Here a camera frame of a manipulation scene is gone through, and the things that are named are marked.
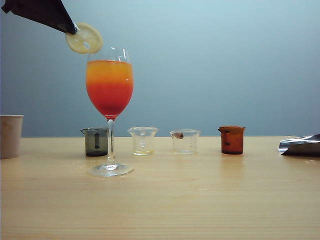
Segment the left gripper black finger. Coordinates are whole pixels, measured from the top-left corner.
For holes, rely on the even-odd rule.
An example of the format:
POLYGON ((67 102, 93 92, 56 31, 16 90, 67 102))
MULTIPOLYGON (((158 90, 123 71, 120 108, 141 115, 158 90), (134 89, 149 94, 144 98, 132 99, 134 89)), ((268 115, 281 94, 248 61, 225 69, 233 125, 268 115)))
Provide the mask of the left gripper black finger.
POLYGON ((65 34, 77 32, 61 0, 6 0, 1 9, 6 14, 11 12, 65 34))

